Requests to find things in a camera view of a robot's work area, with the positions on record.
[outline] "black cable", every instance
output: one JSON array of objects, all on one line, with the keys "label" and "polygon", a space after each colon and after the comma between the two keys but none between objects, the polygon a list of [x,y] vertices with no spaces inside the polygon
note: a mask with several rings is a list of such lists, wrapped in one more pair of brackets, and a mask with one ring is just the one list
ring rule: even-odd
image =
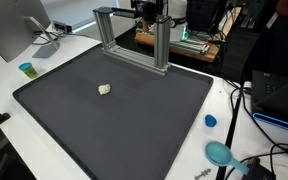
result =
[{"label": "black cable", "polygon": [[274,172],[274,168],[273,168],[273,149],[277,146],[277,144],[274,144],[271,148],[271,151],[270,151],[270,165],[271,165],[271,171],[272,173],[275,175],[275,172]]},{"label": "black cable", "polygon": [[[285,143],[278,143],[278,145],[282,145],[282,146],[288,146],[288,144],[285,144]],[[267,154],[261,154],[261,155],[256,155],[256,156],[251,156],[251,157],[248,157],[248,158],[245,158],[243,160],[240,161],[240,163],[243,163],[247,160],[250,160],[254,157],[263,157],[263,156],[270,156],[270,162],[271,162],[271,169],[273,167],[273,159],[272,159],[272,156],[273,155],[276,155],[276,154],[286,154],[287,152],[286,151],[281,151],[281,152],[275,152],[273,153],[273,149],[277,147],[277,145],[273,145],[271,150],[270,150],[270,153],[267,153]],[[232,174],[232,172],[235,170],[235,168],[232,168],[226,175],[225,179],[224,180],[227,180],[229,178],[229,176]]]},{"label": "black cable", "polygon": [[233,86],[234,88],[239,88],[233,81],[229,80],[229,79],[225,79],[223,78],[224,81],[226,81],[229,85]]},{"label": "black cable", "polygon": [[198,38],[201,41],[210,41],[209,39],[207,39],[205,37],[199,36],[197,33],[193,32],[193,31],[187,30],[187,33],[190,35],[194,35],[196,38]]},{"label": "black cable", "polygon": [[168,16],[168,0],[167,0],[167,2],[166,2],[166,8],[167,8],[167,10],[166,10],[166,16]]},{"label": "black cable", "polygon": [[69,36],[82,36],[82,37],[87,37],[92,39],[91,37],[87,36],[87,35],[83,35],[83,34],[68,34],[68,33],[64,33],[65,35],[69,35]]},{"label": "black cable", "polygon": [[233,13],[234,14],[234,19],[233,20],[235,20],[235,18],[237,18],[237,17],[235,17],[236,16],[236,5],[235,5],[233,10],[234,10],[234,13]]},{"label": "black cable", "polygon": [[[252,158],[255,158],[255,157],[263,157],[263,156],[270,156],[270,155],[276,155],[276,154],[285,154],[286,152],[285,151],[282,151],[282,152],[275,152],[275,153],[267,153],[267,154],[261,154],[261,155],[257,155],[257,156],[251,156],[251,157],[248,157],[248,158],[245,158],[243,160],[240,161],[240,163],[243,163],[247,160],[250,160]],[[226,175],[225,179],[224,180],[228,180],[228,178],[230,177],[230,175],[232,174],[232,172],[235,170],[235,168],[233,167]]]},{"label": "black cable", "polygon": [[223,30],[218,29],[218,31],[219,31],[220,34],[222,33],[222,35],[223,35],[223,38],[224,38],[224,39],[222,39],[222,40],[225,40],[225,39],[227,38],[227,36],[226,36],[225,33],[223,32]]},{"label": "black cable", "polygon": [[232,16],[232,21],[234,22],[234,20],[235,20],[235,15],[233,14],[233,12],[232,11],[230,11],[231,12],[231,16]]},{"label": "black cable", "polygon": [[[50,33],[50,34],[52,34],[53,36],[55,36],[55,38],[53,39],[54,41],[57,41],[57,40],[58,40],[58,35],[56,35],[56,34],[53,33],[53,32],[48,32],[48,33]],[[39,38],[42,38],[42,39],[46,40],[46,42],[44,42],[44,43],[32,43],[33,45],[46,45],[46,44],[48,44],[48,43],[51,42],[51,41],[49,41],[47,38],[41,36],[42,33],[34,32],[34,34],[40,35]]]},{"label": "black cable", "polygon": [[276,144],[271,137],[269,137],[266,132],[261,128],[261,126],[256,122],[256,120],[254,119],[254,117],[252,116],[252,114],[248,111],[247,107],[246,107],[246,102],[245,102],[245,96],[244,93],[242,94],[242,99],[243,99],[243,106],[244,109],[246,111],[246,113],[251,117],[251,119],[253,120],[253,122],[255,123],[256,127],[263,133],[263,135],[272,143],[272,144]]},{"label": "black cable", "polygon": [[230,94],[230,100],[231,100],[231,107],[232,107],[232,110],[234,110],[234,103],[233,103],[233,94],[235,93],[235,91],[239,90],[239,88],[235,88],[231,94]]},{"label": "black cable", "polygon": [[[242,94],[241,89],[239,89],[239,90],[240,90],[239,97],[237,98],[235,108],[233,109],[232,121],[231,121],[229,130],[228,130],[226,141],[225,141],[225,145],[229,149],[232,146],[233,135],[234,135],[235,127],[236,127],[238,111],[239,111],[241,99],[242,99],[241,98],[241,94]],[[220,167],[219,170],[217,171],[216,180],[222,180],[225,177],[225,173],[226,173],[226,167]]]}]

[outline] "gray rubber mat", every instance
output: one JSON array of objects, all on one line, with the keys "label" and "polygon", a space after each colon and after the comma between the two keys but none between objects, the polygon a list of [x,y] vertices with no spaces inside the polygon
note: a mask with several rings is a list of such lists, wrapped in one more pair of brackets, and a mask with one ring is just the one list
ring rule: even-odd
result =
[{"label": "gray rubber mat", "polygon": [[[14,97],[90,178],[158,180],[167,175],[212,82],[176,67],[155,75],[96,46]],[[102,84],[112,87],[105,96],[98,93]]]}]

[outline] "floor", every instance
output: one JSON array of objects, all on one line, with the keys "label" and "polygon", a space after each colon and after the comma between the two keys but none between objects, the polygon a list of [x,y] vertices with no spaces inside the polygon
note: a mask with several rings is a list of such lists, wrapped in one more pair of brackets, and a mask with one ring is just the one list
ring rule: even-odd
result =
[{"label": "floor", "polygon": [[94,20],[93,10],[116,7],[116,0],[41,0],[51,20],[71,25],[73,29]]},{"label": "floor", "polygon": [[[135,28],[132,29],[132,27],[134,27],[135,21],[133,19],[112,16],[111,21],[118,45],[142,54],[154,56],[153,48],[138,45],[134,41]],[[78,34],[88,35],[91,38],[101,40],[96,24],[78,32]],[[170,55],[170,62],[218,76],[222,76],[224,73],[235,81],[239,81],[243,65],[258,35],[252,30],[241,28],[238,22],[233,26],[227,36],[228,45],[224,54],[222,73],[217,73],[217,63],[210,64],[173,53]]]}]

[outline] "metal extrusion frame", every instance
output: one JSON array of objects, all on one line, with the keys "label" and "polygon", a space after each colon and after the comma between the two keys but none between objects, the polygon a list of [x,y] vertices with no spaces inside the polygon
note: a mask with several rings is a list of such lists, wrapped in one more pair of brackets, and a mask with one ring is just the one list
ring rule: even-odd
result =
[{"label": "metal extrusion frame", "polygon": [[122,48],[116,44],[110,14],[114,11],[108,7],[93,10],[100,32],[103,53],[142,69],[159,75],[165,75],[170,68],[169,45],[171,17],[158,15],[154,24],[154,58]]}]

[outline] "blue bottle cap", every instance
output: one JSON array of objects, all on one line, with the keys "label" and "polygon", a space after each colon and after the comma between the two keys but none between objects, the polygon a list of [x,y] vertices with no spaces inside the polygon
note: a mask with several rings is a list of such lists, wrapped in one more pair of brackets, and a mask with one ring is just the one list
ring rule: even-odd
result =
[{"label": "blue bottle cap", "polygon": [[21,71],[24,71],[24,70],[27,70],[27,69],[29,69],[31,67],[32,67],[32,63],[24,63],[24,64],[21,64],[18,68]]},{"label": "blue bottle cap", "polygon": [[207,127],[214,127],[217,123],[217,120],[212,115],[208,114],[205,116],[205,124]]}]

